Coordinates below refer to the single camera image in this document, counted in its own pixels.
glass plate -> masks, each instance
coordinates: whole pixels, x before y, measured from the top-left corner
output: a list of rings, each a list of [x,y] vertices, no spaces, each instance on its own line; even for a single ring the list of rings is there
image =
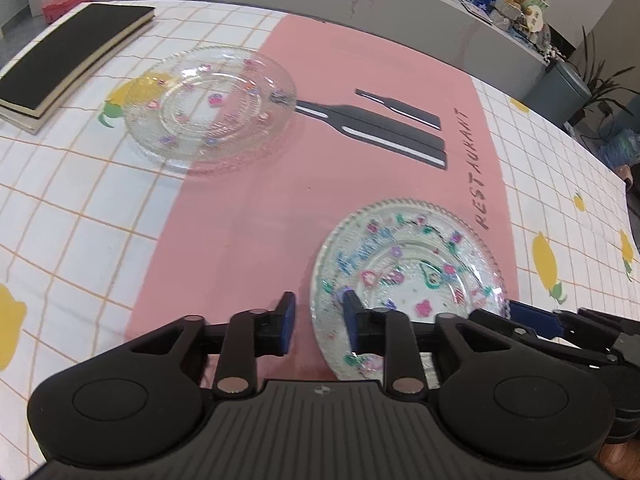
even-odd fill
[[[436,314],[468,317],[484,308],[508,317],[502,278],[482,240],[464,222],[428,202],[386,200],[346,218],[316,259],[310,306],[314,332],[340,380],[382,380],[383,359],[351,352],[337,298],[353,289],[365,308],[400,310],[412,321]],[[422,354],[437,386],[430,354]]]
[[[188,166],[256,148],[283,129],[295,104],[296,87],[273,59],[213,46],[151,67],[131,86],[123,113],[143,152]]]

table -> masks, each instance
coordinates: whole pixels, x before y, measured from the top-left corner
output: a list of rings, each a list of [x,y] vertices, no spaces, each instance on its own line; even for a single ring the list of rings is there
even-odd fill
[[[330,230],[383,198],[429,200],[468,222],[512,299],[640,319],[638,255],[624,248],[633,240],[623,182],[533,111],[428,56],[338,25],[228,4],[140,3],[156,6],[154,28],[37,136],[0,123],[0,324],[15,302],[26,305],[17,347],[0,342],[0,361],[10,353],[0,371],[6,480],[43,461],[25,416],[39,383],[185,314],[225,322],[272,308],[293,290],[292,351],[262,358],[260,373],[330,379],[312,336],[310,272]],[[207,44],[273,57],[292,74],[299,99],[404,120],[357,96],[361,88],[437,114],[447,170],[299,114],[279,151],[237,171],[181,174],[143,158],[123,119],[103,114],[105,99],[158,60]],[[538,275],[532,247],[540,234],[557,276]]]

yellow lemon print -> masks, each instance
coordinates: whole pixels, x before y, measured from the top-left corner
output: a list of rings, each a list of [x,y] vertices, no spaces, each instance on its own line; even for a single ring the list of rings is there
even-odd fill
[[[533,238],[531,251],[533,263],[536,265],[536,272],[542,285],[558,304],[563,304],[566,301],[566,296],[562,297],[562,283],[558,281],[558,264],[556,264],[556,257],[546,241],[545,235],[538,233],[538,236]]]
[[[578,211],[582,211],[584,213],[584,200],[580,192],[576,191],[574,195],[574,205]]]
[[[622,243],[622,261],[625,263],[626,278],[631,281],[631,263],[634,260],[634,248],[629,243],[626,233],[620,229],[620,242]]]
[[[526,114],[529,113],[529,109],[524,104],[522,104],[520,101],[516,101],[516,99],[514,99],[513,97],[511,98],[511,104],[513,106],[515,106],[521,112],[524,112]]]
[[[122,117],[122,107],[126,97],[129,97],[129,101],[151,101],[160,97],[166,91],[169,81],[170,76],[168,74],[149,73],[116,87],[105,99],[98,121],[107,128],[113,128],[106,121],[106,118],[117,119]]]
[[[15,301],[9,289],[0,285],[0,370],[7,368],[14,357],[26,314],[27,306]]]

stack of books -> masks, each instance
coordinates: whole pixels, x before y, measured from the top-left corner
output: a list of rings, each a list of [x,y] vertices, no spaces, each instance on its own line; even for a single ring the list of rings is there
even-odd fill
[[[91,3],[0,77],[0,119],[33,134],[87,78],[151,27],[153,7]]]

gray trash can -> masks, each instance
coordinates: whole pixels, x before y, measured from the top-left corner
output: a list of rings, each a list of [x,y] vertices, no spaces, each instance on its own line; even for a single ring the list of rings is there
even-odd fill
[[[523,104],[562,128],[590,97],[591,91],[575,68],[559,61],[531,89]]]

